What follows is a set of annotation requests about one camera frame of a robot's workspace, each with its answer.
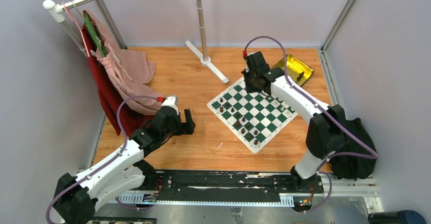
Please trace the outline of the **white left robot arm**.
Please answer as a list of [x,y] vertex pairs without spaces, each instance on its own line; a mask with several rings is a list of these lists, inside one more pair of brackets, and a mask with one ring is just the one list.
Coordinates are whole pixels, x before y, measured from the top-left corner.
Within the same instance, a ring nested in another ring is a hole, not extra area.
[[133,188],[152,189],[156,183],[154,167],[145,157],[171,137],[192,135],[196,124],[189,109],[185,121],[173,106],[163,106],[126,144],[98,164],[75,176],[64,174],[57,182],[52,205],[65,223],[87,223],[107,202]]

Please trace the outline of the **yellow tin box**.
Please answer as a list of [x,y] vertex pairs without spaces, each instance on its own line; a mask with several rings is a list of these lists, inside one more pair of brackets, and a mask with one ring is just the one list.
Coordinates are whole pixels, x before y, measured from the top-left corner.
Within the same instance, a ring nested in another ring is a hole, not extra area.
[[286,59],[288,75],[302,87],[310,80],[315,70],[291,54],[287,54]]

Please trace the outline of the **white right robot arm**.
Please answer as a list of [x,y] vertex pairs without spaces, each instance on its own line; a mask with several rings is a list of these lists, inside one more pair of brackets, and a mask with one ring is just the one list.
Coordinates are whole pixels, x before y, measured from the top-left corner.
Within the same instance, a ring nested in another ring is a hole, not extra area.
[[295,110],[307,123],[305,144],[307,150],[302,159],[291,169],[290,185],[296,192],[309,188],[311,179],[321,169],[324,161],[339,151],[347,142],[339,126],[330,116],[345,120],[339,106],[331,107],[300,86],[281,68],[271,69],[262,52],[243,52],[246,68],[242,71],[248,92],[264,92],[281,99]]

